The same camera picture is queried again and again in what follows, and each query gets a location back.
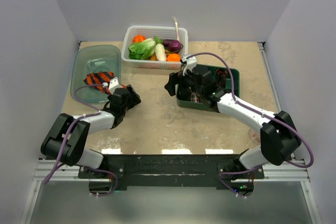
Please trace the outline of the orange navy striped tie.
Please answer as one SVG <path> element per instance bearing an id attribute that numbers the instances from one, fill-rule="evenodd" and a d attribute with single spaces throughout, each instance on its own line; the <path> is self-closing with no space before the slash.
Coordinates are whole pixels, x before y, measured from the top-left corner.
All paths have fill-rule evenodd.
<path id="1" fill-rule="evenodd" d="M 83 81 L 84 81 L 84 83 L 86 85 L 94 87 L 95 89 L 97 89 L 100 92 L 104 93 L 103 92 L 103 88 L 102 88 L 102 84 L 104 82 L 109 82 L 114 77 L 116 77 L 116 76 L 111 71 L 96 72 L 96 73 L 89 73 L 89 74 L 87 74 Z"/>

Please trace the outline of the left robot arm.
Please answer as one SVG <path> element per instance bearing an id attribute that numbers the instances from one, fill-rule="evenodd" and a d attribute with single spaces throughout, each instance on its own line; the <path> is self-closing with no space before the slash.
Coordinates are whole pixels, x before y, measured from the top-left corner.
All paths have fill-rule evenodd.
<path id="1" fill-rule="evenodd" d="M 141 103 L 140 96 L 131 85 L 117 88 L 108 96 L 103 109 L 88 115 L 72 116 L 66 113 L 58 115 L 43 143 L 40 151 L 68 166 L 87 166 L 97 178 L 108 174 L 109 165 L 103 162 L 103 155 L 85 148 L 88 135 L 117 127 L 126 112 Z"/>

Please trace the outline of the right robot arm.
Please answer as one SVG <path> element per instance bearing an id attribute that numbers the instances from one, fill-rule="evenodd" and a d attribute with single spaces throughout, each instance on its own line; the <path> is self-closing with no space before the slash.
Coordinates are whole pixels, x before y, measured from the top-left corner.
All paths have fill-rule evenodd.
<path id="1" fill-rule="evenodd" d="M 170 73 L 164 88 L 171 96 L 176 94 L 176 88 L 185 88 L 208 108 L 229 115 L 259 133 L 260 144 L 239 154 L 223 169 L 239 178 L 246 178 L 254 168 L 267 163 L 281 165 L 301 145 L 288 113 L 266 111 L 235 97 L 233 91 L 216 83 L 207 66 Z"/>

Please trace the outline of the paper tape roll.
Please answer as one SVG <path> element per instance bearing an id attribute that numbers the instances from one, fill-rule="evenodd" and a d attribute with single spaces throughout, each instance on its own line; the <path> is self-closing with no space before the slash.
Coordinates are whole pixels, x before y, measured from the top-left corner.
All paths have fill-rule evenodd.
<path id="1" fill-rule="evenodd" d="M 248 131 L 248 136 L 249 136 L 250 140 L 251 140 L 255 145 L 259 145 L 259 144 L 260 144 L 260 135 L 259 135 L 259 133 L 257 133 L 257 132 L 254 131 L 253 129 L 249 129 L 249 131 Z"/>

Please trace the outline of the orange fruit front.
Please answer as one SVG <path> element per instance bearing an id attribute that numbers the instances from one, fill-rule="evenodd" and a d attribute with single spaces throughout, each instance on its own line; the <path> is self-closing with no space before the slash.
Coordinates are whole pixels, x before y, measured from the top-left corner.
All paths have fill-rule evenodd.
<path id="1" fill-rule="evenodd" d="M 167 56 L 166 60 L 169 62 L 180 62 L 180 55 L 179 54 L 170 54 Z"/>

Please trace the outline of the colourful rolled tie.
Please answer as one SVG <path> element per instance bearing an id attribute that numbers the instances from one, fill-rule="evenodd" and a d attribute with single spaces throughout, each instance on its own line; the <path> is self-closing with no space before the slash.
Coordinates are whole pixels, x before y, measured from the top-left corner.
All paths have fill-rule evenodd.
<path id="1" fill-rule="evenodd" d="M 201 100 L 200 100 L 198 95 L 196 95 L 195 93 L 191 93 L 190 94 L 190 102 L 200 103 Z"/>

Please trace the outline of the white radish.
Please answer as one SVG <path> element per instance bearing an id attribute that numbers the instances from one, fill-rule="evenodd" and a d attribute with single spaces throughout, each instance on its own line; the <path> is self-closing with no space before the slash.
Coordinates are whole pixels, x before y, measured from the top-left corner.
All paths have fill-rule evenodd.
<path id="1" fill-rule="evenodd" d="M 158 61 L 166 61 L 165 48 L 162 44 L 155 46 L 155 55 Z"/>

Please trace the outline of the purple onion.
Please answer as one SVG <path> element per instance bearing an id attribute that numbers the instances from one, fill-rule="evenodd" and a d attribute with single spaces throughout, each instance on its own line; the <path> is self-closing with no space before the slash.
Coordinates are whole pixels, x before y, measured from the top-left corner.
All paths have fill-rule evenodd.
<path id="1" fill-rule="evenodd" d="M 168 45 L 169 52 L 180 51 L 182 48 L 182 44 L 178 40 L 173 40 Z"/>

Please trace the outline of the green lettuce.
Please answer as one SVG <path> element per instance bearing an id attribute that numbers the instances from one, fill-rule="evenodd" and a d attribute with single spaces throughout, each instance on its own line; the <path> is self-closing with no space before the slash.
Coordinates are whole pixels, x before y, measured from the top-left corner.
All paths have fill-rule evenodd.
<path id="1" fill-rule="evenodd" d="M 129 58 L 133 60 L 148 60 L 155 53 L 156 41 L 148 38 L 140 43 L 132 43 L 129 47 Z"/>

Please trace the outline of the white perforated basket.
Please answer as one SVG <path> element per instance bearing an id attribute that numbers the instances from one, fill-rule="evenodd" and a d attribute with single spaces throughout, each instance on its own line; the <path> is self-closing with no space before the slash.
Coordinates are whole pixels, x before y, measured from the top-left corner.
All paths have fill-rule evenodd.
<path id="1" fill-rule="evenodd" d="M 179 69 L 179 61 L 153 60 L 159 54 L 170 53 L 163 46 L 163 40 L 180 40 L 181 48 L 173 51 L 183 56 L 188 53 L 188 32 L 185 28 L 163 26 L 131 26 L 128 28 L 121 51 L 123 61 L 137 68 Z"/>

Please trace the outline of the black orange rolled tie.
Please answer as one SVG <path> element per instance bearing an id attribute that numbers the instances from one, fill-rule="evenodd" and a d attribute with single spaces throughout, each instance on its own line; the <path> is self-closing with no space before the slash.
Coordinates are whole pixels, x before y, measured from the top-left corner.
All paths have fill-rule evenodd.
<path id="1" fill-rule="evenodd" d="M 226 77 L 228 72 L 224 69 L 216 69 L 215 71 L 215 82 L 221 87 L 226 87 Z"/>

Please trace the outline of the orange pepper back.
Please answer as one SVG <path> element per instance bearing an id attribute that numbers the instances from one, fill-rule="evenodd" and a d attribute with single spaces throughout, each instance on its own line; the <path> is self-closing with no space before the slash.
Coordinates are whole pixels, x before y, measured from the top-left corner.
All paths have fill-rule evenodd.
<path id="1" fill-rule="evenodd" d="M 146 40 L 146 37 L 143 35 L 136 35 L 133 37 L 133 43 L 140 43 Z"/>

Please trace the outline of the clear teal plastic container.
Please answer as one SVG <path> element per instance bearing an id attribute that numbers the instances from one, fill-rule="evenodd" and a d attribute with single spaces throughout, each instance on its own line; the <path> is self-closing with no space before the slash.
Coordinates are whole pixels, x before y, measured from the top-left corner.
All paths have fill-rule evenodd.
<path id="1" fill-rule="evenodd" d="M 85 103 L 103 103 L 107 94 L 94 87 L 85 87 L 84 78 L 89 73 L 111 71 L 121 78 L 121 53 L 113 45 L 95 45 L 80 49 L 75 57 L 72 70 L 70 94 L 73 99 Z"/>

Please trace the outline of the garlic stalk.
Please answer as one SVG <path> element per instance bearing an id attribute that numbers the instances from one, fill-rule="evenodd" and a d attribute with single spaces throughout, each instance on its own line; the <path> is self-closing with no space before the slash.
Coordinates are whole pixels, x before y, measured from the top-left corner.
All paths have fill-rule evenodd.
<path id="1" fill-rule="evenodd" d="M 176 30 L 176 40 L 180 41 L 180 35 L 179 35 L 179 29 L 178 29 L 179 27 L 178 27 L 177 19 L 174 16 L 172 16 L 172 19 L 174 21 L 175 30 Z"/>

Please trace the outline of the green compartment tray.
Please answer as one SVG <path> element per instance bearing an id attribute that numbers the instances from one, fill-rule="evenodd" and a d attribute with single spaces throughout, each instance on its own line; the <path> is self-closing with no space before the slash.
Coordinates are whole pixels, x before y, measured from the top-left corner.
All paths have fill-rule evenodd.
<path id="1" fill-rule="evenodd" d="M 217 67 L 217 66 L 207 66 L 202 65 L 207 68 L 212 74 L 212 79 L 215 81 L 215 71 L 216 69 L 224 69 L 228 72 L 228 70 L 225 67 Z M 232 88 L 232 81 L 234 82 L 234 94 L 236 97 L 240 97 L 240 73 L 237 69 L 231 68 L 231 72 L 233 77 L 228 75 L 226 77 L 226 87 L 225 89 L 231 90 Z M 187 88 L 184 87 L 177 87 L 176 92 L 176 101 L 177 105 L 181 108 L 187 108 L 187 109 L 194 109 L 194 110 L 200 110 L 200 111 L 210 111 L 213 112 L 211 108 L 208 108 L 206 105 L 204 105 L 202 102 L 200 103 L 194 103 L 190 102 L 190 94 L 191 91 L 189 91 Z"/>

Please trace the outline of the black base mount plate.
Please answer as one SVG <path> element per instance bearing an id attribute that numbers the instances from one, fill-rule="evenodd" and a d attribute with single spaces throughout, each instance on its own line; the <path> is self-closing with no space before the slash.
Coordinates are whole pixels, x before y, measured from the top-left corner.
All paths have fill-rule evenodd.
<path id="1" fill-rule="evenodd" d="M 263 179 L 264 171 L 257 168 L 247 174 L 237 164 L 236 154 L 182 155 L 112 155 L 104 156 L 98 171 L 82 168 L 80 179 L 89 179 L 91 192 L 105 192 L 109 185 L 117 190 L 131 186 L 215 187 L 227 185 L 245 193 L 253 191 L 253 179 Z"/>

